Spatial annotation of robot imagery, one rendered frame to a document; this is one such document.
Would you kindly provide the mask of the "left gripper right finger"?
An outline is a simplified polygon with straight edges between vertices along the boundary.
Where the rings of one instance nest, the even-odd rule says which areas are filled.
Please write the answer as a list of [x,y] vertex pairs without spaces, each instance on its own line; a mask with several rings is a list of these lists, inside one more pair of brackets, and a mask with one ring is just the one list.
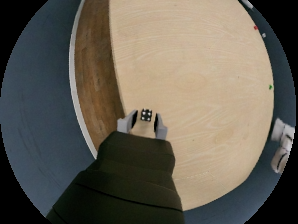
[[154,133],[157,132],[156,139],[166,140],[166,135],[168,135],[168,131],[168,127],[164,127],[164,123],[162,123],[161,113],[156,113],[156,119],[154,119]]

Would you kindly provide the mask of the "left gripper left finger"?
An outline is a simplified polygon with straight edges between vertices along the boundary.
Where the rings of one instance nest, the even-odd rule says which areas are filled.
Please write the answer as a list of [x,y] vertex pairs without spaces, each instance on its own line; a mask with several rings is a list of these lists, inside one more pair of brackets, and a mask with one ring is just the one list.
[[130,112],[129,115],[125,117],[125,119],[118,119],[117,131],[129,133],[130,129],[133,129],[134,124],[136,124],[137,113],[138,113],[138,109],[133,109],[133,111]]

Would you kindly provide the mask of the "black die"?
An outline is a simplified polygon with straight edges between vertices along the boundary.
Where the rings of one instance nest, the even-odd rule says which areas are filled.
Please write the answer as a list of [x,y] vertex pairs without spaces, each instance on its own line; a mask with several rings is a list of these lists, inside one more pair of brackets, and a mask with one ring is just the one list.
[[152,109],[142,109],[141,111],[141,120],[150,121],[152,120]]

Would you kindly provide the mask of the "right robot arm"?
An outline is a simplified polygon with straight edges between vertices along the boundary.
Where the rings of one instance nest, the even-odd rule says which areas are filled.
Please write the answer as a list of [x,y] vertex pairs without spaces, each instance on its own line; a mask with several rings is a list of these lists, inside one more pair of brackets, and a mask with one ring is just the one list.
[[247,7],[249,7],[249,8],[253,8],[253,4],[251,4],[251,3],[249,2],[249,0],[246,0],[246,2],[245,2],[245,0],[242,0],[242,2],[245,3]]

